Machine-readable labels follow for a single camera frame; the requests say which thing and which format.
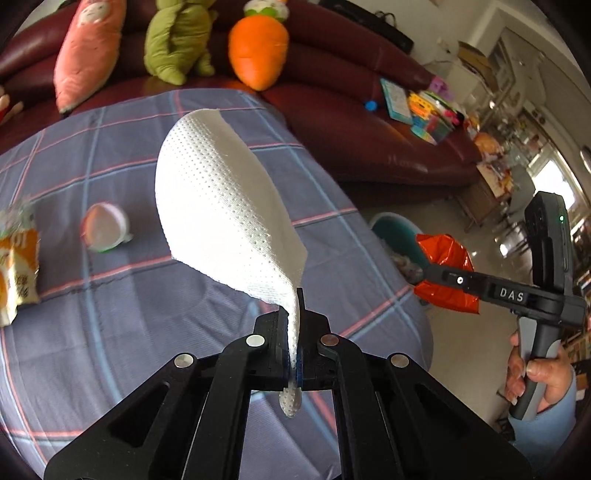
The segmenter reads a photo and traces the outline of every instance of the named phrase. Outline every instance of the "bright window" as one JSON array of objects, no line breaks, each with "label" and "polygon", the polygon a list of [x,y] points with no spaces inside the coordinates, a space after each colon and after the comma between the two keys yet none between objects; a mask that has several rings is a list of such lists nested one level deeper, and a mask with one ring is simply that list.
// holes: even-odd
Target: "bright window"
[{"label": "bright window", "polygon": [[564,179],[558,165],[550,160],[542,170],[533,178],[535,191],[550,192],[562,195],[566,209],[574,205],[574,192],[569,182]]}]

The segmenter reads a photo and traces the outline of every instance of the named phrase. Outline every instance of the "human hand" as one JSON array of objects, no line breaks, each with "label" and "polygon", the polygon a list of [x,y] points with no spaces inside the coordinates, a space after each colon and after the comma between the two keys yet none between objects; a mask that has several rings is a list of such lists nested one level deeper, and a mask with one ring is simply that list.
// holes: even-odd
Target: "human hand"
[{"label": "human hand", "polygon": [[[511,345],[513,345],[513,350],[508,361],[505,398],[515,404],[517,397],[522,396],[525,392],[523,376],[526,373],[525,362],[519,355],[517,332],[511,335]],[[527,376],[534,382],[543,382],[547,385],[544,398],[538,407],[538,413],[562,400],[573,381],[573,370],[562,345],[558,348],[557,358],[530,360],[527,363]]]}]

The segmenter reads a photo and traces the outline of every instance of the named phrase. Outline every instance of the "tiled floor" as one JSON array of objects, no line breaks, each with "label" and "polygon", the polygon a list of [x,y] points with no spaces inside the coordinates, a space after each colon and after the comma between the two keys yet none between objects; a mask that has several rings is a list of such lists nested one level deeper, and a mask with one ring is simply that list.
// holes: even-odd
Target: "tiled floor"
[{"label": "tiled floor", "polygon": [[[477,271],[529,283],[528,254],[503,258],[495,242],[494,221],[466,233],[468,219],[455,200],[396,205],[362,214],[370,220],[383,211],[404,215],[424,233],[449,233],[468,249]],[[484,421],[493,422],[505,407],[495,393],[505,381],[509,336],[517,327],[515,316],[484,302],[480,315],[430,306],[428,316],[434,338],[431,374]]]}]

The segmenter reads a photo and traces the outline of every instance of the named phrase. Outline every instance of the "book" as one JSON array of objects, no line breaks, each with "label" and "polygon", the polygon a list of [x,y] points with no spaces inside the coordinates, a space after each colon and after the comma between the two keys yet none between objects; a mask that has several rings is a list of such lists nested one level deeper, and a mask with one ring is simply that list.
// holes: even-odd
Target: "book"
[{"label": "book", "polygon": [[392,120],[402,122],[408,125],[413,124],[413,117],[408,108],[406,91],[390,80],[381,79],[382,89],[384,90],[384,97],[386,99],[386,106],[388,107],[388,114]]}]

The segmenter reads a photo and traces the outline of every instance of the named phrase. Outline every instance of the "orange carrot plush toy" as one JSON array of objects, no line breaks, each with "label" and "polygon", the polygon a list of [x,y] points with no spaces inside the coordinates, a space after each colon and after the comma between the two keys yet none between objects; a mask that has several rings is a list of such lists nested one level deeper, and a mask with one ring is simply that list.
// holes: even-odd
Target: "orange carrot plush toy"
[{"label": "orange carrot plush toy", "polygon": [[230,31],[228,56],[242,83],[260,92],[277,81],[287,58],[290,37],[282,22],[289,10],[281,0],[251,0],[244,13]]}]

